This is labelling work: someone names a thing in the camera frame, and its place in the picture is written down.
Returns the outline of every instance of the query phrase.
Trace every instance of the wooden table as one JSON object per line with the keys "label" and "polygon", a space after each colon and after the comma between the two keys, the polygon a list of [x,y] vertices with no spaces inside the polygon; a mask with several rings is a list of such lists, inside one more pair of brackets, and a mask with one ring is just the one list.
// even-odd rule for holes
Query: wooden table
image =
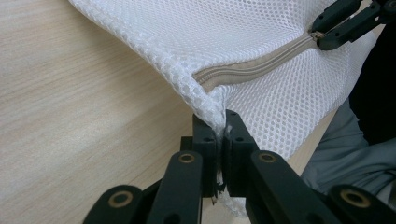
{"label": "wooden table", "polygon": [[[0,26],[1,224],[81,223],[107,189],[162,178],[192,112],[156,71],[64,0],[2,1]],[[248,219],[205,200],[203,223]]]}

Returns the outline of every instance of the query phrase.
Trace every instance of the zipper teeth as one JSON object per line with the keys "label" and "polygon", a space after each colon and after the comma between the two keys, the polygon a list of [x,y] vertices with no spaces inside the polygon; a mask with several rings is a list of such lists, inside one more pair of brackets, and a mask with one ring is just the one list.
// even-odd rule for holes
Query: zipper teeth
{"label": "zipper teeth", "polygon": [[216,76],[227,75],[227,76],[249,77],[249,76],[255,76],[267,70],[269,70],[268,72],[270,72],[271,70],[274,69],[275,66],[278,65],[279,62],[282,62],[283,60],[287,59],[288,56],[290,56],[297,49],[303,47],[304,45],[312,41],[313,41],[312,36],[308,35],[264,63],[254,65],[249,68],[225,68],[225,67],[209,68],[207,69],[207,71],[195,77],[195,80],[202,85],[212,77],[216,77]]}

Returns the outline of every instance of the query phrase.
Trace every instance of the white mesh bag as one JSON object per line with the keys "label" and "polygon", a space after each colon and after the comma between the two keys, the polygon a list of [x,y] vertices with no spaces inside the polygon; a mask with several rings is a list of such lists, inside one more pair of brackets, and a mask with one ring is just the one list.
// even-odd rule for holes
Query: white mesh bag
{"label": "white mesh bag", "polygon": [[[241,115],[260,149],[285,159],[345,101],[375,42],[368,34],[321,51],[311,41],[287,60],[271,61],[279,49],[309,38],[309,26],[332,0],[70,2],[152,64],[218,135],[229,108]],[[267,65],[248,78],[227,70],[261,64]],[[221,67],[220,82],[199,80]],[[246,215],[243,200],[220,200],[234,214]]]}

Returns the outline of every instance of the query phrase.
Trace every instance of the white fabric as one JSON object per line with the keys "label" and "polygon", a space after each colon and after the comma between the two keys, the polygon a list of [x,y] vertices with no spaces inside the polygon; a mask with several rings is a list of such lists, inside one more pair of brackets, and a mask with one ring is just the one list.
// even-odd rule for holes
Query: white fabric
{"label": "white fabric", "polygon": [[[309,49],[266,76],[210,93],[191,75],[241,63],[299,37],[333,0],[70,0],[151,63],[218,134],[238,112],[260,149],[288,159],[319,121],[345,101],[375,42],[372,34],[333,51]],[[222,199],[237,215],[241,204]]]}

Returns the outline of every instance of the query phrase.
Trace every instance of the zipper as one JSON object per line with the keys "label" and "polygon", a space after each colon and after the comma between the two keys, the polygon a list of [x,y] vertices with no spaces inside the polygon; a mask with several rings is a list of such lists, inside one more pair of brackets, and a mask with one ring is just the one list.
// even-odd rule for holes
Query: zipper
{"label": "zipper", "polygon": [[262,77],[303,51],[316,48],[319,34],[304,33],[286,45],[258,59],[206,68],[192,75],[206,92],[219,85],[239,84]]}

